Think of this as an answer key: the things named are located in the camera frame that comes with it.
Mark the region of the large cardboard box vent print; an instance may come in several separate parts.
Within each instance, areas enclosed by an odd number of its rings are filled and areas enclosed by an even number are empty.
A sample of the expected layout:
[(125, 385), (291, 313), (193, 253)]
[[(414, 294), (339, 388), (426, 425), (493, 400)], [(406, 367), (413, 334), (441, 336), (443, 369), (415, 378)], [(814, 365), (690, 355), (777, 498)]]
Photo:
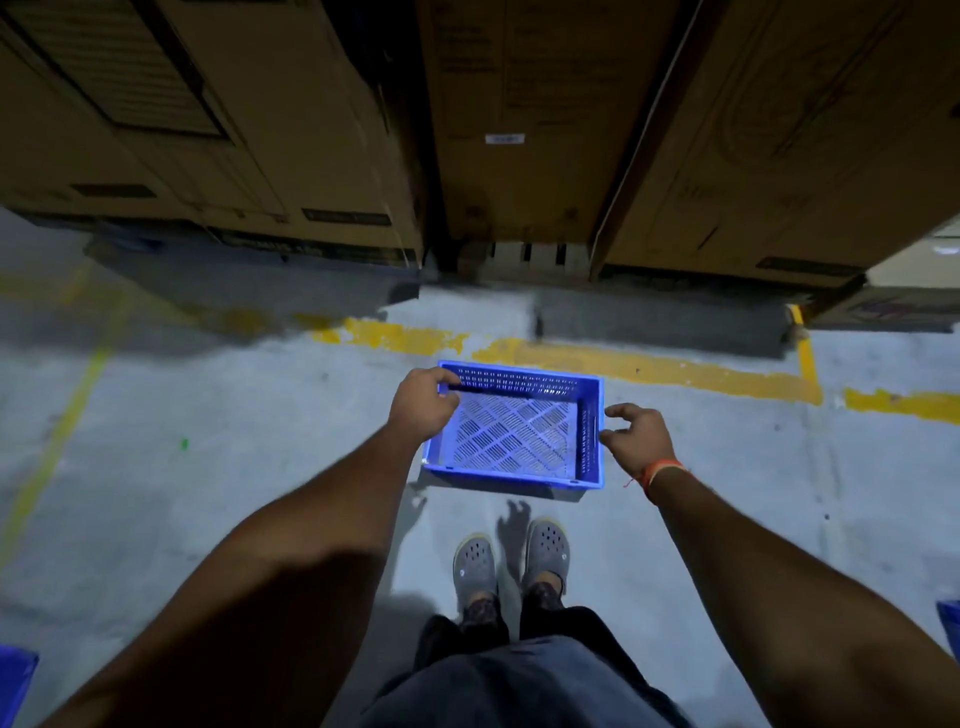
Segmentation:
[(406, 127), (323, 0), (0, 0), (0, 206), (418, 271)]

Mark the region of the blue plastic crate corner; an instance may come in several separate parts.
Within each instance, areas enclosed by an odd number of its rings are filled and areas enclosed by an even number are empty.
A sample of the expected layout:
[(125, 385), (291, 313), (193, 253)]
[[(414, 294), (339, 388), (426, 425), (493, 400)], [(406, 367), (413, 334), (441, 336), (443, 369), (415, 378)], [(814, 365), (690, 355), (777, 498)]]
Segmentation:
[(942, 599), (936, 602), (949, 652), (960, 665), (960, 599)]
[(0, 728), (13, 728), (39, 663), (39, 654), (0, 642)]

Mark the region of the person's right hand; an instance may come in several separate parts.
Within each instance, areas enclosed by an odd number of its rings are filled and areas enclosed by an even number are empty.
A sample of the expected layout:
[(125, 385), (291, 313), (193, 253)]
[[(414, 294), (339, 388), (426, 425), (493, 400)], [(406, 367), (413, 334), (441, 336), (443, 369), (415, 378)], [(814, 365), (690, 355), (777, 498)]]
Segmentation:
[(618, 403), (606, 407), (605, 415), (627, 423), (621, 428), (628, 430), (626, 451), (610, 453), (628, 476), (636, 477), (639, 470), (657, 460), (678, 460), (666, 422), (658, 410), (633, 403)]

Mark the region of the dark pallet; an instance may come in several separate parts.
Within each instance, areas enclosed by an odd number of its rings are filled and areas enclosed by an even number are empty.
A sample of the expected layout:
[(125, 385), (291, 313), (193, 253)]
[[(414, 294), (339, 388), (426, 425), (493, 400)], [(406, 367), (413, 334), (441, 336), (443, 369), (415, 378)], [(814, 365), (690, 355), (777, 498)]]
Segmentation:
[(83, 254), (125, 284), (181, 310), (257, 310), (290, 316), (382, 319), (415, 301), (418, 272), (238, 249), (188, 238), (93, 233)]

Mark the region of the blue perforated plastic crate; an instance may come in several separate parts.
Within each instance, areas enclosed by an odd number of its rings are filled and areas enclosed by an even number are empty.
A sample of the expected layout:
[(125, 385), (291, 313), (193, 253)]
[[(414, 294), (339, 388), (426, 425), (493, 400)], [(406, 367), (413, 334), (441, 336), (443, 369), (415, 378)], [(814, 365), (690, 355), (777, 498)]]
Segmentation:
[(457, 360), (438, 367), (459, 380), (438, 392), (460, 402), (424, 447), (426, 471), (518, 489), (604, 488), (602, 378)]

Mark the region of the person's left forearm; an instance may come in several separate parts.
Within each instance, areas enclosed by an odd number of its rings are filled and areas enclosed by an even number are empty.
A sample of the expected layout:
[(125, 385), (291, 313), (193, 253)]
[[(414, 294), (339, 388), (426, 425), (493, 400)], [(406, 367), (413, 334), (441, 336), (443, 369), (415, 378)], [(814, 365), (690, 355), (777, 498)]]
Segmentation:
[(424, 440), (388, 423), (245, 518), (39, 728), (319, 728), (361, 649)]

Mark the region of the large cardboard box round print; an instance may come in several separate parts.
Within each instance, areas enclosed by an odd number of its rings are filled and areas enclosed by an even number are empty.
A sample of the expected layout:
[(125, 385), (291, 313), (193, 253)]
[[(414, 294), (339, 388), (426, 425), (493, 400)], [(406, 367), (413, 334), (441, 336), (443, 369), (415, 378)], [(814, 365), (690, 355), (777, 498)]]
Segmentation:
[(697, 0), (591, 257), (846, 285), (960, 214), (960, 0)]

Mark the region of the grey clog shoe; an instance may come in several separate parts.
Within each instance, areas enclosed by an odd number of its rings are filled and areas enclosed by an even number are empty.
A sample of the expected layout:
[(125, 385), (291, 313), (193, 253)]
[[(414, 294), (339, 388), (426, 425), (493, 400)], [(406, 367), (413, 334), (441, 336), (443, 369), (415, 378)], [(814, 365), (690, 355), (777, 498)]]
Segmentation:
[(558, 521), (542, 516), (530, 521), (521, 570), (522, 594), (538, 584), (547, 584), (559, 597), (567, 594), (570, 573), (570, 541)]
[(460, 612), (478, 599), (498, 597), (496, 550), (488, 535), (473, 533), (460, 543), (453, 557), (452, 581)]

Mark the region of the grey shirt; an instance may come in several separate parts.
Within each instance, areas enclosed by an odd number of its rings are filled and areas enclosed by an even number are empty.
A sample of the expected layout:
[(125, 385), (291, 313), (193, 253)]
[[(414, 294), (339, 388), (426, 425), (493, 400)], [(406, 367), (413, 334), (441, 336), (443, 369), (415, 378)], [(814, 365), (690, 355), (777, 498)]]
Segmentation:
[(358, 728), (694, 728), (571, 637), (444, 658), (389, 687)]

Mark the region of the low printed cardboard box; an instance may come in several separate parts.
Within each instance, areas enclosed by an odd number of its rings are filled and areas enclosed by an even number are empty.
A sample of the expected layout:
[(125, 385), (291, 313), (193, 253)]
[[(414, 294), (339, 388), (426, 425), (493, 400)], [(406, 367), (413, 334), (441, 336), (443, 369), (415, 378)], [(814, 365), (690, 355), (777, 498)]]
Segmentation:
[(960, 287), (865, 285), (819, 297), (800, 311), (810, 330), (950, 334), (960, 324)]

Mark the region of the tall cardboard box white label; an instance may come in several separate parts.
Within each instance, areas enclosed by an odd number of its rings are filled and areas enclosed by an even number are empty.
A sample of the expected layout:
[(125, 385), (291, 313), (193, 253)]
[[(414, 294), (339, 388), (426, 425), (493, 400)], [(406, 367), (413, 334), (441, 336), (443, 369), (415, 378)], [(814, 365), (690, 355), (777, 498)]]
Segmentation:
[(685, 0), (415, 0), (449, 237), (588, 244)]

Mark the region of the person's left hand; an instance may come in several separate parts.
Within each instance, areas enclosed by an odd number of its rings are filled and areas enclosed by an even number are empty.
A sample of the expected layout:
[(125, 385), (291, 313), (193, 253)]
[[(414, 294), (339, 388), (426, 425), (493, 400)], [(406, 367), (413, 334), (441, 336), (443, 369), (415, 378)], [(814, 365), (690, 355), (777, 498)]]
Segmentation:
[(388, 430), (403, 436), (416, 447), (426, 443), (444, 429), (456, 412), (443, 412), (438, 407), (438, 394), (457, 391), (456, 387), (460, 385), (461, 378), (447, 368), (411, 370), (392, 399)]

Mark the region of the person's right forearm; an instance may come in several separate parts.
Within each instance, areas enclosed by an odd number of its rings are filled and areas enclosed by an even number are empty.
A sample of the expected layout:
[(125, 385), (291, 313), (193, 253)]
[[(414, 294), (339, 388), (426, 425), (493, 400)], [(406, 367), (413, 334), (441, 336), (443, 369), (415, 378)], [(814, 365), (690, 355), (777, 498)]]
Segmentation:
[(691, 472), (649, 500), (774, 728), (960, 728), (960, 665), (885, 598)]

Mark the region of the dark patterned trousers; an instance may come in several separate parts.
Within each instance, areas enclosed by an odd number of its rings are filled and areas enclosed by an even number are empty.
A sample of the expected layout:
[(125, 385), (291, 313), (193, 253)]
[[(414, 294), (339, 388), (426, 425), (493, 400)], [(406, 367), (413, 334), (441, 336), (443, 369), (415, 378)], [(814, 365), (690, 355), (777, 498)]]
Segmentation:
[[(522, 597), (519, 637), (522, 641), (571, 638), (606, 662), (637, 691), (649, 688), (601, 617), (585, 606), (565, 606), (558, 590), (546, 582), (534, 583)], [(428, 619), (417, 641), (412, 672), (449, 657), (507, 647), (510, 642), (497, 594), (484, 591), (468, 599), (458, 622), (439, 614)]]

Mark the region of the orange thread wristband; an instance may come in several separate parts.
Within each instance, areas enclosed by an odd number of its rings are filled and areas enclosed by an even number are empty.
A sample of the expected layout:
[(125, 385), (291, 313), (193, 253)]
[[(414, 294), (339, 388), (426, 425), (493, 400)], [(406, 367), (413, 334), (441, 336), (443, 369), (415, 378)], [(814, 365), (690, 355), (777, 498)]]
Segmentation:
[(623, 488), (628, 489), (633, 484), (636, 484), (637, 487), (643, 491), (644, 495), (649, 498), (649, 492), (652, 483), (660, 473), (665, 471), (690, 473), (690, 470), (678, 460), (660, 459), (640, 469), (637, 472), (636, 477), (631, 476), (630, 479), (623, 485)]

